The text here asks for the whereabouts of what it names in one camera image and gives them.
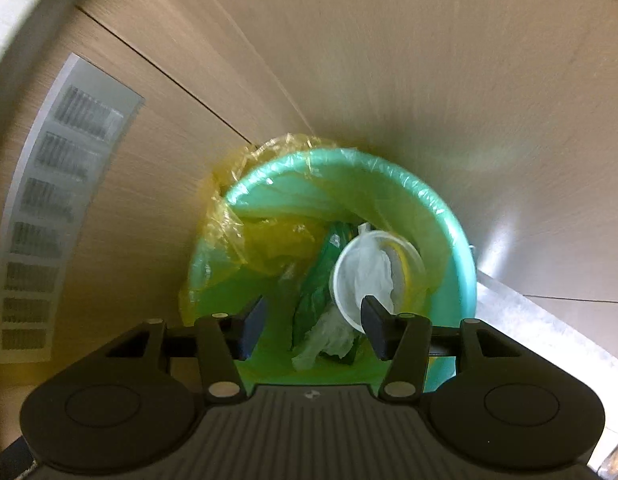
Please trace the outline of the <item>cabinet vent grille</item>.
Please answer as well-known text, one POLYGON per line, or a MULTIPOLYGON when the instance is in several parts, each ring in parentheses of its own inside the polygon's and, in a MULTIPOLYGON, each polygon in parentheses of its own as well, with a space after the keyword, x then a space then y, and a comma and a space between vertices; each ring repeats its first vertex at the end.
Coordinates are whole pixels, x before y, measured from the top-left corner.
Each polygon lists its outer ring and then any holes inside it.
POLYGON ((82 221, 142 103, 140 94, 75 53, 53 81, 0 222, 0 364, 50 360, 82 221))

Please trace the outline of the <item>white tissue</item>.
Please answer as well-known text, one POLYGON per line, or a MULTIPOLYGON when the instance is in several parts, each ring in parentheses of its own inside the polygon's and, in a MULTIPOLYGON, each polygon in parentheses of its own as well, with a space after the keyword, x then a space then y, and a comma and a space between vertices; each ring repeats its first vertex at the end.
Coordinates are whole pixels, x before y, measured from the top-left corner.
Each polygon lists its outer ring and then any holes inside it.
POLYGON ((394 283, 391 279, 390 262, 376 240, 362 240, 351 252, 348 263, 357 307, 361 307, 365 296, 374 296, 389 313, 393 313, 394 301, 391 293, 394 283))

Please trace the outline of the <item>green trash bin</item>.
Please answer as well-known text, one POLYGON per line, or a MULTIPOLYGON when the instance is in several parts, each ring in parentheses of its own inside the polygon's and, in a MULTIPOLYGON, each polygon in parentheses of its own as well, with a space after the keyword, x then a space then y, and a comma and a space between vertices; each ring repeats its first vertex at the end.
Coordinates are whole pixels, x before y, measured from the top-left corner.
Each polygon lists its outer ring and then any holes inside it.
POLYGON ((180 292, 182 321, 267 305, 247 385, 367 384, 386 373, 361 322, 392 314, 454 327, 475 313, 472 251, 449 206, 414 174, 353 148, 259 148, 213 178, 180 292))

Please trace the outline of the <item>green snack packet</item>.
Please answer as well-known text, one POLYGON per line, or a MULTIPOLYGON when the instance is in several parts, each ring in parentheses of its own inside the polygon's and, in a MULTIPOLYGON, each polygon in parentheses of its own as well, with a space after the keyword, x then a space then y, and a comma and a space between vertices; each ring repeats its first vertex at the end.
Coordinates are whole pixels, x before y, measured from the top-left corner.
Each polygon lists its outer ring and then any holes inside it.
POLYGON ((327 231, 317 260, 300 285, 293 314, 292 347, 298 348, 332 301, 330 279, 344 248, 358 234, 354 224, 335 222, 327 231))

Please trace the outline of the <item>yellow bin liner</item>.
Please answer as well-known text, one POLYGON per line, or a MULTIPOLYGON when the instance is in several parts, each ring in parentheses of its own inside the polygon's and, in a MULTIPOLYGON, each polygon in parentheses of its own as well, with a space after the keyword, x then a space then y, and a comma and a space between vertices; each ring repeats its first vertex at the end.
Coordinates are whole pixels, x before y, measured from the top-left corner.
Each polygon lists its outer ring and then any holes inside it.
POLYGON ((203 297, 236 282, 241 270, 280 276, 318 250, 318 234, 334 221, 371 223, 419 252, 424 285, 443 280, 450 249, 438 226, 437 200, 409 171, 332 140, 287 134, 245 148, 211 175, 180 313, 192 324, 203 297))

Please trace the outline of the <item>clear plastic bag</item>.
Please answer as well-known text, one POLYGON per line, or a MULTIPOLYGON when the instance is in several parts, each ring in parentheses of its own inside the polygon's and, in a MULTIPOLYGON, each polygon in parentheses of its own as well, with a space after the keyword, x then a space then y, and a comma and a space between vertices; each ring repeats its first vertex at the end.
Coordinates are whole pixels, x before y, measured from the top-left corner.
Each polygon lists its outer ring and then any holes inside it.
POLYGON ((360 334, 352 328, 341 311, 330 306, 309 330, 292 358, 295 370, 310 370, 319 356, 336 364, 352 365, 360 344, 360 334))

